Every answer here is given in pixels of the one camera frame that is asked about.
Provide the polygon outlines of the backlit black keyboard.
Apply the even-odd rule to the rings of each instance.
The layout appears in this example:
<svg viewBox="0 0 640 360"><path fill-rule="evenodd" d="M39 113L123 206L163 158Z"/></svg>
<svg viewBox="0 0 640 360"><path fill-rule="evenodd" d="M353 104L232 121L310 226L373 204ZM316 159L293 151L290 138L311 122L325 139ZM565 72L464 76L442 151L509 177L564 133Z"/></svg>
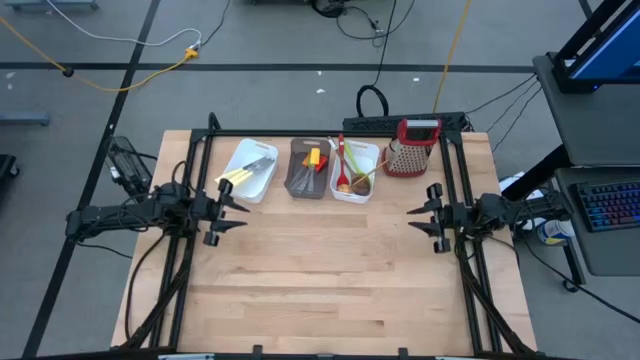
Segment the backlit black keyboard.
<svg viewBox="0 0 640 360"><path fill-rule="evenodd" d="M570 186L591 233L640 227L640 181Z"/></svg>

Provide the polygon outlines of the grey metal floor base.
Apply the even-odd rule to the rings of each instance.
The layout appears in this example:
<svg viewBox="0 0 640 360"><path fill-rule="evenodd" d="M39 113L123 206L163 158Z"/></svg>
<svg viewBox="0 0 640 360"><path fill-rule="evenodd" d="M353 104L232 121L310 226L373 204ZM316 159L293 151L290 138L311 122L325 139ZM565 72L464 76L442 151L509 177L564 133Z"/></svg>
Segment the grey metal floor base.
<svg viewBox="0 0 640 360"><path fill-rule="evenodd" d="M15 12L20 12L25 8L58 8L71 6L86 6L91 10L99 10L100 6L96 0L0 0L0 3L11 8Z"/></svg>
<svg viewBox="0 0 640 360"><path fill-rule="evenodd" d="M41 125L50 124L50 116L46 112L0 111L0 125Z"/></svg>

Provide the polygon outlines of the golden spoon wooden handle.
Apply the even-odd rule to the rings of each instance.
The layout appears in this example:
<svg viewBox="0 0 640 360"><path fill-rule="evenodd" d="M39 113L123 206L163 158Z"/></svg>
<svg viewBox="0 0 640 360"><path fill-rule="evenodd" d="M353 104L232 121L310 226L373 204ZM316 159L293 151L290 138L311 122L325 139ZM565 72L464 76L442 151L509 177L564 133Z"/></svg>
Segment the golden spoon wooden handle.
<svg viewBox="0 0 640 360"><path fill-rule="evenodd" d="M379 168L383 167L387 163L387 160L380 163L377 167L372 169L366 174L360 174L357 176L356 180L351 184L342 184L337 186L337 190L343 193L353 193L355 190L355 186L363 181L368 181L369 176L374 174Z"/></svg>

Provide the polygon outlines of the red silicone spoon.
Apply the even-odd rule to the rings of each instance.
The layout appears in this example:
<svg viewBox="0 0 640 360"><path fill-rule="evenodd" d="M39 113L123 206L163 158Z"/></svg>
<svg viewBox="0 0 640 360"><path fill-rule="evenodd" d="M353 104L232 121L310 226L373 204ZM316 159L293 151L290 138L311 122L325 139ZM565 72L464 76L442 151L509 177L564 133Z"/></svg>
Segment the red silicone spoon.
<svg viewBox="0 0 640 360"><path fill-rule="evenodd" d="M337 151L339 161L340 161L340 175L337 180L337 190L343 193L350 193L350 181L345 172L346 161L344 159L344 135L339 135L338 141L338 151Z"/></svg>

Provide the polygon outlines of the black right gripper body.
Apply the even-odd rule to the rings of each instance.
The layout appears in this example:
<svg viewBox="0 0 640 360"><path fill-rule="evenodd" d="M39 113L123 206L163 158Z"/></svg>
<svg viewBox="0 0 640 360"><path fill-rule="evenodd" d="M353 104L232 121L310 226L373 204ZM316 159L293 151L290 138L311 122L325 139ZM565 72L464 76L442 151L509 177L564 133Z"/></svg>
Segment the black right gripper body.
<svg viewBox="0 0 640 360"><path fill-rule="evenodd" d="M436 201L436 209L431 211L430 222L436 224L436 241L434 251L446 253L451 251L450 240L445 236L446 229L458 229L467 222L467 210L464 203L443 204L441 197L443 188L440 183L434 183L427 188L427 198Z"/></svg>

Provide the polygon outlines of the red spatula clear handle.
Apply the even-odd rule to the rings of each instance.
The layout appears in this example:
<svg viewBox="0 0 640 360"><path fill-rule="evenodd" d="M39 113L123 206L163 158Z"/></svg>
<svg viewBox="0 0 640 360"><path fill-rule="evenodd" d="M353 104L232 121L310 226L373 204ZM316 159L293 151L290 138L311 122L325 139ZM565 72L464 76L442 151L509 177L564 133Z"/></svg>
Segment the red spatula clear handle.
<svg viewBox="0 0 640 360"><path fill-rule="evenodd" d="M321 189L321 186L324 184L327 162L328 157L325 155L321 155L318 162L311 166L311 177L307 188L310 193L317 193Z"/></svg>

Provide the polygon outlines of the black chair base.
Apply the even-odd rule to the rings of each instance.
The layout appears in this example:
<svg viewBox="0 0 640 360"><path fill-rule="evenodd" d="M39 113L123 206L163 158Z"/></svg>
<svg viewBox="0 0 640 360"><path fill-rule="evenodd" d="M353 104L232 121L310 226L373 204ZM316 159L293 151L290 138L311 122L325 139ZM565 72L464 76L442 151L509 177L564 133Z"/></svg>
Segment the black chair base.
<svg viewBox="0 0 640 360"><path fill-rule="evenodd" d="M16 163L16 157L9 154L0 154L0 181L13 179L20 174Z"/></svg>

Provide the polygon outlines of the black computer monitor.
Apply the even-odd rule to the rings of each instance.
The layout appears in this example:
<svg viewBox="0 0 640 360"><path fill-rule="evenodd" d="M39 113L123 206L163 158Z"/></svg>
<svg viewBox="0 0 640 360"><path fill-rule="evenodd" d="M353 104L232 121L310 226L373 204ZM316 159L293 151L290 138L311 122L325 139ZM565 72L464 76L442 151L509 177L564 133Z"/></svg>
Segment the black computer monitor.
<svg viewBox="0 0 640 360"><path fill-rule="evenodd" d="M606 84L640 84L640 0L602 0L549 58L563 93L593 93Z"/></svg>

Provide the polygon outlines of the grey translucent plastic bin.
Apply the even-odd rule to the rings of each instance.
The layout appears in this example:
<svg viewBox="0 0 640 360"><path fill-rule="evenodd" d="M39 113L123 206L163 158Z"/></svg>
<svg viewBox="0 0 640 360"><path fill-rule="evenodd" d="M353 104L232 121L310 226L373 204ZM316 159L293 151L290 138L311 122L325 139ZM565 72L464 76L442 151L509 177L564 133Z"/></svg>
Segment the grey translucent plastic bin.
<svg viewBox="0 0 640 360"><path fill-rule="evenodd" d="M324 184L317 193L310 193L308 191L295 191L291 187L291 181L295 173L300 169L301 163L305 156L310 153L312 148L319 148L321 155L328 157L326 165L326 171L324 176ZM324 197L326 186L328 184L328 165L330 159L330 145L329 142L323 139L312 138L294 138L290 144L290 158L289 167L286 180L284 182L285 188L289 194L294 198L307 198L307 199L321 199Z"/></svg>

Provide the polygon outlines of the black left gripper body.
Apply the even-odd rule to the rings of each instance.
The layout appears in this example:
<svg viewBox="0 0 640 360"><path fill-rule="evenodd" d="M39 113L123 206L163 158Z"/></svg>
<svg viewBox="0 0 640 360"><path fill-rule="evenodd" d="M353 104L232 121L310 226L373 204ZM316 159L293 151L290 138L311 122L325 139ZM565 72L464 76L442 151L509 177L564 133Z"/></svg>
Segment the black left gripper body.
<svg viewBox="0 0 640 360"><path fill-rule="evenodd" d="M208 246L217 246L219 243L218 221L225 220L225 195L231 194L233 185L226 179L219 184L218 199L209 198L204 190L199 190L192 203L192 215L203 221L209 221L209 229L205 232L203 243Z"/></svg>

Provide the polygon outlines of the yellow spatula clear handle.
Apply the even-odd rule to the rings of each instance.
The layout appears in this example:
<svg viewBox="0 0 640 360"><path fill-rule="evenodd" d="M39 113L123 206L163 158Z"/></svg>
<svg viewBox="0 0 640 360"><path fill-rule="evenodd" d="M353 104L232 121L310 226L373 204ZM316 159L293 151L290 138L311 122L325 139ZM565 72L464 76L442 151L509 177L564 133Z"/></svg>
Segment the yellow spatula clear handle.
<svg viewBox="0 0 640 360"><path fill-rule="evenodd" d="M319 148L312 148L309 153L308 170L304 181L303 190L311 192L314 190L314 174L320 162L321 153Z"/></svg>

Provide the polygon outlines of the grey monitor desk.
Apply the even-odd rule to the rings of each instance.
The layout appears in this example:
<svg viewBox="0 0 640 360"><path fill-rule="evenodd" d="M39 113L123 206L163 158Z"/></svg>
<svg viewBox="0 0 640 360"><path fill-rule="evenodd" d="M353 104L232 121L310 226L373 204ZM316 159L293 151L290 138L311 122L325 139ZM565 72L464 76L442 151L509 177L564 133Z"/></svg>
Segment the grey monitor desk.
<svg viewBox="0 0 640 360"><path fill-rule="evenodd" d="M591 94L565 94L547 56L532 63L570 161L640 167L640 85L609 84Z"/></svg>

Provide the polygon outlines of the green silicone spoon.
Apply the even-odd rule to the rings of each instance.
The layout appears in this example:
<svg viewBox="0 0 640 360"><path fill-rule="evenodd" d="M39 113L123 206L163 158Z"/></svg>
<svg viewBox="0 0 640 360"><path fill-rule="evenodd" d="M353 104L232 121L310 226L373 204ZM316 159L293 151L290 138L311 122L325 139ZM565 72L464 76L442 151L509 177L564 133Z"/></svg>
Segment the green silicone spoon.
<svg viewBox="0 0 640 360"><path fill-rule="evenodd" d="M344 147L345 158L350 166L349 173L351 177L354 177L358 173L364 173L369 169L370 161L367 157L367 144L354 140L346 140Z"/></svg>

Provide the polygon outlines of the black perforated power box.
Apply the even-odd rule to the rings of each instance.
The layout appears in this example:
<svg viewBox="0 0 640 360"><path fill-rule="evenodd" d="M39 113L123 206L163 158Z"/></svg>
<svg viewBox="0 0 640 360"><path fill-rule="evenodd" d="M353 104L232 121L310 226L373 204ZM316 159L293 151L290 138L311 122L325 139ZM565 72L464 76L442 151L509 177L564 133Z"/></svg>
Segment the black perforated power box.
<svg viewBox="0 0 640 360"><path fill-rule="evenodd" d="M408 114L375 117L345 118L343 129L347 131L395 132L403 120L436 120L442 121L445 130L472 131L473 125L464 112Z"/></svg>

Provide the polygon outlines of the white blue-labelled bottle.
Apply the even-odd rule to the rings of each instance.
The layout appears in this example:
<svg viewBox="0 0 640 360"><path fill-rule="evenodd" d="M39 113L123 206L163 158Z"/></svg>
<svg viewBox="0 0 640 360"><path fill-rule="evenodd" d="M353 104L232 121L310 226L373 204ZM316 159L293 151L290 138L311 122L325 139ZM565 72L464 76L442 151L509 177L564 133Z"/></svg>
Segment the white blue-labelled bottle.
<svg viewBox="0 0 640 360"><path fill-rule="evenodd" d="M537 238L548 246L565 246L575 237L570 220L545 220L536 227Z"/></svg>

